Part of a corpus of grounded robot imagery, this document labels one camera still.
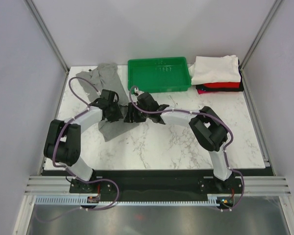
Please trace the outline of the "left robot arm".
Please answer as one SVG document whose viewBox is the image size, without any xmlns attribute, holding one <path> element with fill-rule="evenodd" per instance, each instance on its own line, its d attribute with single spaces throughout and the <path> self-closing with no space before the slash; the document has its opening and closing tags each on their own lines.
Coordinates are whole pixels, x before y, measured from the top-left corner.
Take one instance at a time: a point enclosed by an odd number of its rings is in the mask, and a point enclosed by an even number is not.
<svg viewBox="0 0 294 235">
<path fill-rule="evenodd" d="M 49 125 L 43 154 L 55 167 L 66 169 L 75 177 L 71 183 L 80 192 L 95 192 L 98 188 L 95 170 L 80 156 L 81 134 L 102 120 L 122 119 L 118 101 L 116 92 L 104 89 L 81 113 L 67 120 L 54 119 Z"/>
</svg>

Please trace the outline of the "grey t-shirt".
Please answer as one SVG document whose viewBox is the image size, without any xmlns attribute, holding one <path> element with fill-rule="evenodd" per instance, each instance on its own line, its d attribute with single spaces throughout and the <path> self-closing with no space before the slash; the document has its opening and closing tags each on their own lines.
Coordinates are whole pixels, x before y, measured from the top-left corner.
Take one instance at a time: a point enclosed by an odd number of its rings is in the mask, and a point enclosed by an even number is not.
<svg viewBox="0 0 294 235">
<path fill-rule="evenodd" d="M 98 130 L 106 142 L 139 126 L 124 121 L 129 99 L 118 75 L 117 64 L 101 63 L 92 71 L 77 73 L 76 77 L 79 77 L 78 81 L 91 105 L 103 109 Z"/>
</svg>

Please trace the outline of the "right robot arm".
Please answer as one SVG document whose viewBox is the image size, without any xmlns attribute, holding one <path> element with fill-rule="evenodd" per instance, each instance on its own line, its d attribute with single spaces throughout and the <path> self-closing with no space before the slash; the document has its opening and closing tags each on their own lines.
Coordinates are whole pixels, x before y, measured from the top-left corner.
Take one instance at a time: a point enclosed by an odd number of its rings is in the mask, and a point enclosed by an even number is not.
<svg viewBox="0 0 294 235">
<path fill-rule="evenodd" d="M 199 145 L 210 155 L 216 190 L 224 193 L 232 188 L 234 173 L 225 150 L 232 142 L 233 133 L 210 107 L 191 111 L 176 109 L 167 104 L 160 105 L 150 93 L 142 92 L 136 86 L 129 91 L 129 99 L 124 122 L 140 123 L 150 119 L 157 124 L 189 127 Z"/>
</svg>

